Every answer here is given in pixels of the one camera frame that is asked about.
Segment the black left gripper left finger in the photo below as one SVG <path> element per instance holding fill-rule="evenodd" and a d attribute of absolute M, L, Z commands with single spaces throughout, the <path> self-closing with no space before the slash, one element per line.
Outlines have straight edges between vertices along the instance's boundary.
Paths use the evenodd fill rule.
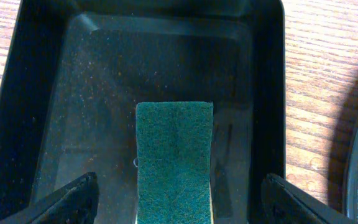
<path fill-rule="evenodd" d="M 93 224 L 98 205 L 98 178 L 88 172 L 0 224 Z"/>

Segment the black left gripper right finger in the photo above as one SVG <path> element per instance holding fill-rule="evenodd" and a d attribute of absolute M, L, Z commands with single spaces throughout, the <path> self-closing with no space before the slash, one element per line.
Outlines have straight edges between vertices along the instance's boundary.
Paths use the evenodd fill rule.
<path fill-rule="evenodd" d="M 355 223 L 276 174 L 262 181 L 261 199 L 268 223 Z"/>

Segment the yellow sponge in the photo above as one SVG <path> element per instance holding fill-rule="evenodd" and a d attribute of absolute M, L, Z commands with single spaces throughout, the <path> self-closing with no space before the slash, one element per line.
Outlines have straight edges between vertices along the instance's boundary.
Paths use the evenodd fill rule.
<path fill-rule="evenodd" d="M 137 222 L 211 223 L 213 104 L 136 106 Z"/>

